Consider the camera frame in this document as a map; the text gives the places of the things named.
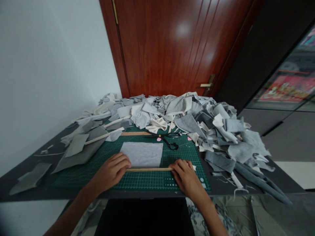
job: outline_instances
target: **door frame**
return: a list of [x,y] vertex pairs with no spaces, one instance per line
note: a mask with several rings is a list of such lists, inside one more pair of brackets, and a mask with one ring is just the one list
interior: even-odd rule
[[[247,15],[242,23],[241,29],[234,40],[234,43],[230,49],[230,52],[225,60],[225,63],[219,72],[216,75],[214,86],[208,92],[207,96],[214,97],[219,91],[221,85],[223,84],[225,77],[227,76],[245,38],[247,37],[254,20],[259,13],[263,0],[253,0],[252,4],[247,12]],[[122,97],[129,98],[130,90],[127,79],[127,71],[124,61],[124,54],[122,50],[120,33],[118,25],[116,24],[115,14],[114,14],[114,5],[113,0],[99,0],[103,19],[107,31],[109,45],[111,47],[113,60],[117,72],[118,82],[121,90]]]

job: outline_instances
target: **white wall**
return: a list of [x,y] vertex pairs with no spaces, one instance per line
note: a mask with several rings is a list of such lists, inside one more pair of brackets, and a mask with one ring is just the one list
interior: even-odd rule
[[[0,80],[2,176],[104,94],[121,96],[98,0],[0,1]],[[12,235],[42,235],[65,204],[0,210]]]

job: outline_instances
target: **door handle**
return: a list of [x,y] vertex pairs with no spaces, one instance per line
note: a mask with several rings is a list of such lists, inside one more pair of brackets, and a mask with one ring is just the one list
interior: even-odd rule
[[213,85],[213,81],[214,81],[214,78],[216,77],[215,74],[212,74],[209,78],[209,81],[207,84],[201,84],[200,87],[206,87],[206,89],[204,90],[203,92],[203,96],[207,96],[208,92],[210,91],[210,87]]

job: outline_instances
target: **hand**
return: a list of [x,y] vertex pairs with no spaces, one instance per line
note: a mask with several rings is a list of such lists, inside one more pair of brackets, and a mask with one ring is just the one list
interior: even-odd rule
[[102,192],[118,184],[126,173],[126,168],[130,167],[129,158],[122,152],[117,153],[104,162],[85,188],[88,189],[88,192],[92,191],[96,198]]
[[196,175],[191,161],[178,159],[169,167],[173,168],[172,173],[180,190],[197,206],[211,201]]

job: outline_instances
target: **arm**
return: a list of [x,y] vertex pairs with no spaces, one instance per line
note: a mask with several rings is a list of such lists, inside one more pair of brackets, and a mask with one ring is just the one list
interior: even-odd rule
[[213,202],[198,179],[192,163],[178,159],[169,167],[174,169],[172,173],[180,190],[194,202],[202,214],[209,234],[212,236],[228,235]]
[[106,160],[91,181],[79,192],[66,212],[45,233],[45,236],[71,235],[88,206],[99,194],[118,184],[126,168],[130,167],[128,157],[121,152]]

